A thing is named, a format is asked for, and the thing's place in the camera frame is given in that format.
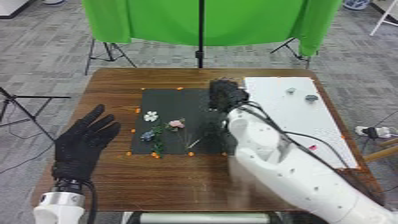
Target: green screen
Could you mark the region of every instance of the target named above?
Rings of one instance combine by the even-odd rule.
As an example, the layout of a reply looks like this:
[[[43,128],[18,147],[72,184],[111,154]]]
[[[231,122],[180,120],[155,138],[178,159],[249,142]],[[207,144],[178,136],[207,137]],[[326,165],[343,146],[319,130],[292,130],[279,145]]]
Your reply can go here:
[[[301,54],[320,48],[342,0],[207,0],[205,45],[301,40]],[[95,38],[198,45],[200,0],[84,0]]]

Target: cable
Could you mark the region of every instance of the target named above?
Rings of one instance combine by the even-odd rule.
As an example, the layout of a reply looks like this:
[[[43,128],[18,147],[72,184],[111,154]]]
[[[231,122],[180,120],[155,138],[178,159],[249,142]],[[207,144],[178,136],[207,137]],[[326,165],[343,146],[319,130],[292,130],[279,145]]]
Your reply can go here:
[[[9,123],[11,123],[11,116],[15,115],[15,112],[16,112],[16,105],[13,104],[13,106],[15,106],[15,108],[13,108],[11,114],[9,114],[9,116],[8,116],[8,122],[9,122]],[[11,134],[16,138],[20,138],[20,139],[24,139],[24,140],[34,138],[36,136],[40,136],[40,135],[43,134],[43,132],[41,132],[41,133],[31,135],[29,137],[24,137],[24,136],[20,136],[20,135],[13,132],[13,130],[11,130],[11,126],[13,126],[13,125],[9,125],[9,134]]]
[[[18,165],[15,165],[13,167],[9,167],[6,170],[0,171],[0,174],[4,174],[9,170],[13,170],[15,168],[18,168],[27,162],[31,162],[32,160],[36,160],[41,155],[48,152],[48,150],[52,149],[54,147],[54,143],[52,145],[48,146],[48,148],[43,150],[43,152],[34,156],[34,158],[31,158],[29,160],[25,160]]]
[[[310,136],[310,135],[306,135],[306,134],[301,134],[301,133],[295,133],[295,132],[287,132],[287,131],[283,131],[281,127],[278,126],[278,124],[276,124],[276,122],[274,122],[274,120],[272,120],[272,118],[271,118],[271,116],[269,116],[269,114],[267,114],[267,112],[263,111],[263,108],[262,108],[260,106],[255,106],[255,107],[256,107],[256,108],[260,109],[260,111],[263,112],[267,118],[265,118],[265,117],[263,117],[263,116],[262,116],[251,109],[247,109],[246,107],[239,107],[239,109],[244,110],[249,114],[253,114],[253,115],[258,117],[258,119],[260,119],[260,120],[262,120],[262,121],[263,121],[263,122],[276,128],[279,134],[287,137],[287,139],[288,139],[288,140],[292,141],[292,143],[297,145],[297,147],[299,147],[299,149],[303,150],[303,152],[308,153],[308,155],[320,161],[320,163],[329,167],[329,169],[335,171],[335,173],[340,175],[340,177],[347,180],[345,176],[340,174],[338,170],[333,168],[333,166],[329,165],[329,163],[326,162],[326,160],[315,155],[315,153],[310,151],[310,149],[308,149],[308,148],[301,145],[301,143],[290,138],[288,133],[297,134],[297,135],[301,135],[301,136],[304,136],[304,137],[310,137],[310,138],[317,139],[317,140],[327,145],[327,147],[329,147],[331,150],[335,151],[335,154],[338,155],[338,158],[340,158],[340,161],[342,161],[343,165],[347,166],[349,175],[352,176],[352,179],[354,179],[354,181],[358,182],[358,185],[363,186],[363,189],[365,189],[365,191],[367,191],[367,194],[368,194],[368,196],[372,197],[372,199],[375,200],[375,202],[377,202],[379,204],[383,204],[383,202],[379,202],[379,200],[377,200],[377,196],[375,196],[374,192],[370,191],[368,187],[365,186],[363,181],[358,179],[358,176],[356,176],[356,174],[354,174],[354,172],[352,172],[352,169],[351,169],[351,167],[349,167],[349,165],[347,165],[347,162],[345,162],[345,160],[343,160],[343,158],[342,158],[342,156],[340,156],[340,154],[338,154],[338,151],[336,151],[336,149],[333,148],[331,144],[329,144],[322,139],[319,139],[317,137],[313,137],[313,136]]]
[[[361,149],[361,154],[365,154],[365,149],[367,149],[367,145],[368,145],[368,142],[370,142],[370,137],[368,137],[368,139],[367,139],[367,141],[365,141],[365,146],[363,146],[363,149]]]
[[[88,188],[91,190],[91,213],[89,213],[88,224],[95,224],[96,212],[98,212],[96,185],[95,185],[95,183],[91,181],[82,182],[82,184],[88,186]]]
[[[398,186],[395,186],[390,190],[383,191],[383,193],[393,191],[395,189],[398,189]]]
[[[345,162],[345,159],[343,159],[343,157],[342,157],[342,155],[340,155],[340,153],[338,153],[338,150],[335,149],[335,147],[331,146],[331,144],[329,144],[320,138],[317,138],[317,137],[311,136],[311,135],[295,133],[295,132],[292,132],[292,131],[285,131],[285,133],[287,133],[287,134],[292,134],[292,135],[299,135],[299,136],[308,137],[308,138],[315,139],[317,141],[320,141],[320,142],[327,145],[329,149],[333,150],[333,153],[335,153],[336,157],[340,158],[340,161],[342,161],[342,163],[343,163],[347,169],[351,169],[351,166],[349,166],[349,164],[347,164],[347,162]]]
[[[395,116],[395,114],[398,113],[398,110],[395,111],[395,113],[390,114],[390,116],[381,120],[381,122],[377,123],[377,125],[374,125],[374,127],[377,127],[384,121]]]

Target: small object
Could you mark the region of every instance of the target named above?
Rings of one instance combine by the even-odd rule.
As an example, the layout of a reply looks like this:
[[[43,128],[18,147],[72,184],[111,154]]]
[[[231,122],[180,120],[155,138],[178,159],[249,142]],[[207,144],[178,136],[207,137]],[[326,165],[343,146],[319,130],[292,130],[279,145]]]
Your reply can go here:
[[[150,141],[153,140],[153,138],[155,138],[155,132],[153,132],[153,130],[152,130],[152,131],[148,131],[148,132],[143,134],[143,136],[141,136],[141,141],[143,141],[143,142],[150,142]]]
[[[194,141],[194,143],[192,143],[191,146],[189,146],[189,149],[194,148],[194,146],[196,146],[196,144],[200,143],[201,140],[203,140],[203,139],[200,138],[200,139]]]
[[[171,126],[173,128],[185,128],[185,124],[184,124],[182,120],[175,120],[175,121],[171,121],[171,122],[169,122],[169,126]]]
[[[395,134],[395,128],[391,127],[383,127],[383,128],[375,128],[375,127],[365,127],[365,126],[358,126],[356,127],[356,133],[359,136],[368,136],[372,139],[377,138],[391,138],[393,136],[397,136]]]
[[[159,119],[159,112],[157,111],[148,111],[146,115],[144,115],[144,120],[146,121],[157,121]]]
[[[317,149],[319,149],[319,146],[317,145],[310,146],[310,150],[311,151],[315,151]]]
[[[294,93],[295,93],[295,88],[290,88],[290,89],[287,90],[287,92],[288,92],[288,94],[294,94]]]
[[[308,100],[311,103],[313,103],[319,99],[320,99],[320,97],[315,96],[315,95],[308,95],[308,96],[306,96],[306,100]]]

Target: wrist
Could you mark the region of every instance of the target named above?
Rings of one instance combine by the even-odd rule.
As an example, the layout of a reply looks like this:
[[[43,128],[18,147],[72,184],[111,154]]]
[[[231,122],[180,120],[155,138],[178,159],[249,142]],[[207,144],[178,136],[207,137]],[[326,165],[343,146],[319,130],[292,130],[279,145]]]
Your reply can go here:
[[[72,178],[57,178],[52,188],[52,192],[70,192],[84,195],[82,191],[82,181]]]

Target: tripod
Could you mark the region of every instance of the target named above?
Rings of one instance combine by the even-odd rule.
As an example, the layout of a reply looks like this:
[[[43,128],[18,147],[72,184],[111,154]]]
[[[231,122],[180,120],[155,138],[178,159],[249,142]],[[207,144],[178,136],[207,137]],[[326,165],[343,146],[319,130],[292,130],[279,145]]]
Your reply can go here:
[[[54,139],[48,131],[45,130],[41,124],[36,121],[36,118],[38,118],[38,116],[40,116],[40,114],[41,114],[41,112],[43,112],[43,110],[47,108],[47,105],[48,105],[52,99],[70,99],[72,97],[68,97],[68,96],[16,96],[16,95],[11,95],[8,93],[8,91],[6,91],[6,89],[2,87],[0,87],[0,94],[6,97],[6,99],[4,99],[4,107],[2,107],[2,112],[0,112],[0,128],[11,126],[15,124],[20,124],[20,123],[24,123],[27,121],[32,121],[34,124],[36,124],[36,126],[38,126],[38,128],[41,129],[45,135],[48,136],[48,138],[52,139],[52,141],[56,141],[56,139]],[[34,114],[27,111],[27,109],[22,106],[20,102],[16,101],[16,99],[47,99],[47,102],[45,102],[45,104],[43,104],[43,106],[41,106],[41,108],[40,108],[40,110],[38,110],[38,112]],[[8,107],[9,107],[9,103],[15,104],[15,106],[18,107],[18,109],[22,110],[22,112],[25,113],[25,115],[27,115],[29,118],[25,118],[25,119],[22,119],[22,120],[8,123],[8,124],[2,124],[4,115],[6,115],[6,111],[8,111]]]
[[[105,47],[105,51],[107,51],[107,56],[109,56],[109,58],[93,57],[95,46],[96,46],[96,39],[93,38],[93,40],[91,40],[89,58],[88,58],[88,64],[86,64],[86,72],[84,72],[84,75],[86,75],[86,76],[89,75],[89,68],[91,68],[91,61],[93,61],[93,60],[104,60],[104,61],[107,61],[107,62],[114,62],[114,61],[118,61],[120,58],[125,57],[127,60],[128,60],[128,63],[130,63],[132,66],[137,68],[137,65],[136,65],[136,63],[134,63],[134,61],[132,61],[132,59],[130,59],[130,57],[128,57],[125,51],[121,50],[120,45],[118,45],[116,43],[105,43],[105,42],[104,42],[104,47]],[[114,56],[114,50],[118,50],[120,53],[121,53],[121,56],[120,56],[120,57]]]
[[[306,69],[310,69],[311,57],[306,58],[303,55],[299,55],[299,54],[295,53],[292,47],[290,47],[290,43],[294,42],[295,39],[297,39],[295,37],[290,38],[290,40],[288,40],[288,41],[285,42],[285,44],[278,47],[278,49],[271,52],[271,54],[274,54],[274,53],[281,50],[281,48],[287,47],[287,48],[290,49],[290,51],[292,51],[292,54],[294,54],[295,58],[297,58],[301,61],[306,61],[306,62],[308,62],[308,64],[306,64]]]
[[[205,0],[200,0],[200,50],[196,51],[198,68],[203,68],[205,60]]]

